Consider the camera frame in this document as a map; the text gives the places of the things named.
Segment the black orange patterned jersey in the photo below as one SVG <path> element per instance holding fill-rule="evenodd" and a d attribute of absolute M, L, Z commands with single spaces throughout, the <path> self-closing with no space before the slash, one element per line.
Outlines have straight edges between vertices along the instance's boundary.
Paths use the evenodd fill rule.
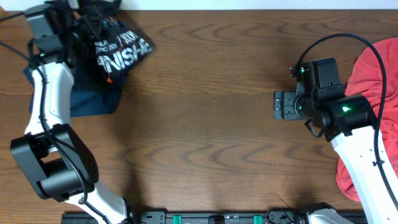
<path fill-rule="evenodd" d="M 129 72 L 154 50 L 152 40 L 117 18 L 121 1 L 79 1 L 75 83 L 104 93 L 123 85 Z"/>

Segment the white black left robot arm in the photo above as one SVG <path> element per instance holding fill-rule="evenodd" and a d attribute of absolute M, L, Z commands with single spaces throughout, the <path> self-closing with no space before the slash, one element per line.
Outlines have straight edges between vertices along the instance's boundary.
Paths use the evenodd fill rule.
<path fill-rule="evenodd" d="M 71 118 L 112 113 L 128 72 L 150 43 L 116 18 L 119 1 L 45 1 L 24 16 L 34 84 L 30 121 L 11 153 L 42 199 L 76 205 L 98 223 L 136 223 L 126 201 L 99 179 Z"/>

